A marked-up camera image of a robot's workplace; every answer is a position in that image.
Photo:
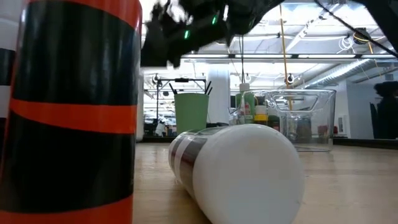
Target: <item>green bottle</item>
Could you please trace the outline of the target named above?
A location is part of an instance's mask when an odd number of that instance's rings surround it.
[[[244,123],[252,124],[254,121],[255,114],[255,97],[251,92],[247,92],[250,90],[250,84],[241,83],[239,85],[240,93],[235,96],[236,105],[241,108],[242,115],[244,115]],[[242,96],[244,95],[244,105],[242,105]]]

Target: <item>orange and black striped cylinder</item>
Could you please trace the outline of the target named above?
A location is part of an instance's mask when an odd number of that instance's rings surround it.
[[[0,167],[1,224],[131,224],[139,0],[30,0]]]

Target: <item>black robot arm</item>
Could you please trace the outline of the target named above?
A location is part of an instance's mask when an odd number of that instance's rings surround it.
[[[356,2],[367,7],[392,46],[398,49],[398,32],[394,23],[398,21],[398,0]],[[283,0],[179,0],[178,3],[187,13],[186,21],[176,22],[172,18],[170,2],[154,6],[152,20],[146,24],[146,40],[141,51],[142,67],[165,67],[168,61],[179,67],[184,54],[220,39],[225,39],[229,45],[235,35],[250,32],[267,12]]]

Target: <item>fluorescent light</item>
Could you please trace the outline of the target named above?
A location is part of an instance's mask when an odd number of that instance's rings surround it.
[[[228,58],[226,54],[188,54],[183,55],[182,58]]]
[[[299,58],[354,58],[353,54],[320,54],[320,55],[298,55]]]
[[[236,58],[242,58],[242,55],[235,55]],[[244,54],[243,58],[283,58],[283,54]],[[286,58],[291,58],[292,55],[286,55]]]
[[[369,54],[369,55],[362,55],[362,58],[395,58],[389,54]]]

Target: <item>white container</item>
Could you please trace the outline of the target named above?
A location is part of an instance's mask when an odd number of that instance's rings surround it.
[[[213,224],[289,224],[304,193],[304,171],[292,143],[263,125],[180,134],[169,163]]]

